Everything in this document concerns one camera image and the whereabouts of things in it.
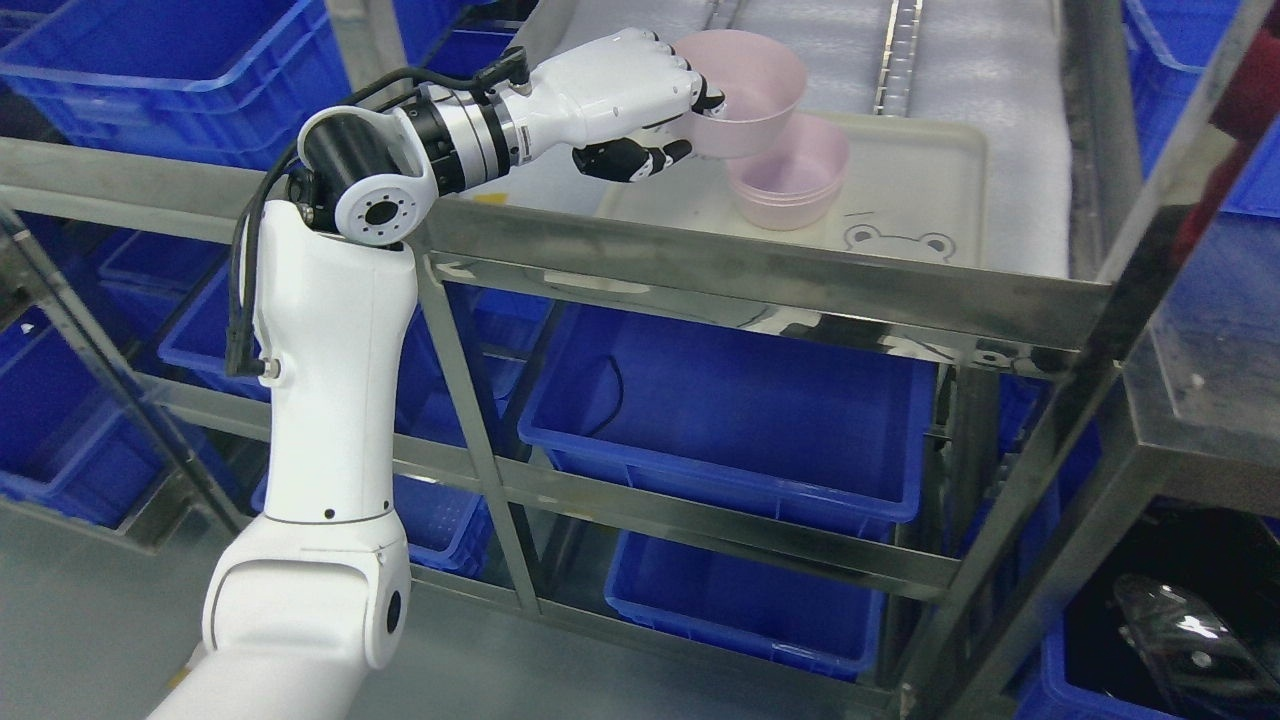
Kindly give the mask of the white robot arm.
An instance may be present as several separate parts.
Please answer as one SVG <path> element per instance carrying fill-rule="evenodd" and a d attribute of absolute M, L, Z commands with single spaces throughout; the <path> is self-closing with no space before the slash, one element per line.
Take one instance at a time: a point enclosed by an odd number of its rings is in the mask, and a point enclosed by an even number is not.
<path fill-rule="evenodd" d="M 434 202 L 518 158 L 500 86 L 406 67 L 312 115 L 236 227 L 225 366 L 271 393 L 268 496 L 224 550 L 202 655 L 155 719 L 343 719 L 410 602 L 393 500 L 396 386 L 419 281 L 404 240 Z"/>

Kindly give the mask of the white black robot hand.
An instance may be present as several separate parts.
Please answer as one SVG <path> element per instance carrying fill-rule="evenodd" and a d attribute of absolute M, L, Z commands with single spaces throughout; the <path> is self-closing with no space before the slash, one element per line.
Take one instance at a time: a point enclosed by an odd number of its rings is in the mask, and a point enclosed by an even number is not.
<path fill-rule="evenodd" d="M 549 58 L 499 97 L 512 167 L 566 146 L 580 174 L 614 183 L 657 176 L 692 154 L 692 143 L 667 136 L 664 126 L 726 109 L 719 86 L 637 28 Z"/>

